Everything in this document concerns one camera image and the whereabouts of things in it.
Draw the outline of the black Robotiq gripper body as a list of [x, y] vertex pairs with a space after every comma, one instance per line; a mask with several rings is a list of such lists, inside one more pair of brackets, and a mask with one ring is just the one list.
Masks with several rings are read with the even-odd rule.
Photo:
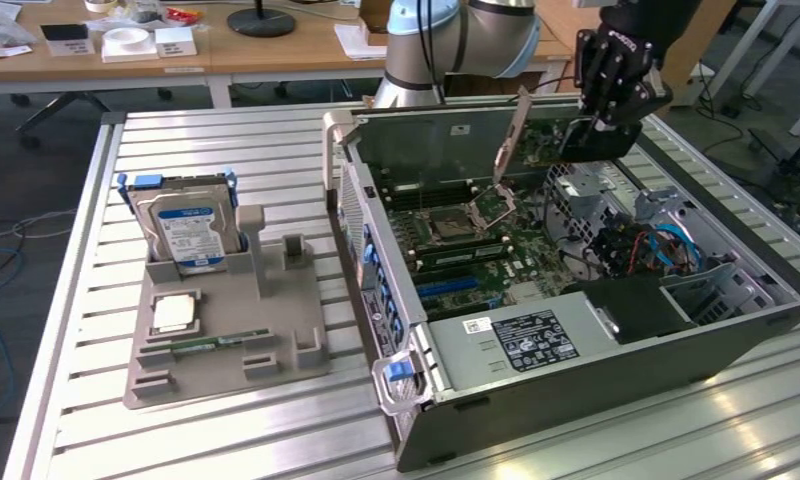
[[615, 31], [636, 44], [652, 44], [652, 60], [661, 70], [669, 47], [681, 37], [700, 0], [617, 1], [599, 11], [600, 25], [596, 43]]

